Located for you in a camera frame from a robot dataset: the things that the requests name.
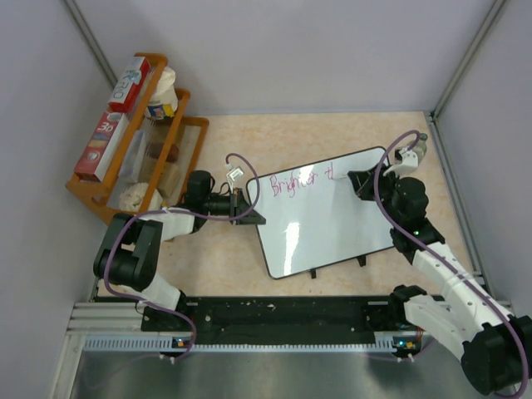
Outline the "white whiteboard black frame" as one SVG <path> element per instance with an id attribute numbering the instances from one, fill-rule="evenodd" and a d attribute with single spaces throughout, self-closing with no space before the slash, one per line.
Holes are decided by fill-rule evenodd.
<path id="1" fill-rule="evenodd" d="M 255 210 L 267 223 L 257 228 L 271 278 L 280 279 L 392 247 L 391 224 L 377 204 L 360 200 L 350 170 L 368 170 L 384 149 L 372 147 L 250 179 L 259 196 Z"/>

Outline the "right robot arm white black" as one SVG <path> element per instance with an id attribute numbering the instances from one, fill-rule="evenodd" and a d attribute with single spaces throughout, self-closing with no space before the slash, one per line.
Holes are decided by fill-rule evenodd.
<path id="1" fill-rule="evenodd" d="M 360 200 L 377 204 L 392 224 L 396 250 L 440 289 L 446 302 L 440 305 L 417 286 L 399 286 L 390 296 L 390 323 L 429 332 L 459 361 L 479 393 L 517 385 L 522 395 L 531 378 L 531 318 L 516 317 L 460 264 L 426 216 L 425 185 L 396 176 L 390 166 L 350 171 L 347 178 Z"/>

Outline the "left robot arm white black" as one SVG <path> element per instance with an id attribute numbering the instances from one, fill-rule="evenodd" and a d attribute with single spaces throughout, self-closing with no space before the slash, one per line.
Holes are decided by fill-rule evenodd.
<path id="1" fill-rule="evenodd" d="M 243 191 L 232 184 L 230 180 L 226 192 L 215 193 L 213 176 L 195 170 L 177 206 L 150 211 L 138 219 L 131 214 L 115 214 L 97 252 L 93 273 L 136 299 L 161 307 L 159 317 L 168 328 L 182 328 L 189 311 L 181 304 L 184 294 L 156 272 L 160 245 L 199 231 L 213 217 L 229 219 L 232 224 L 266 224 Z"/>

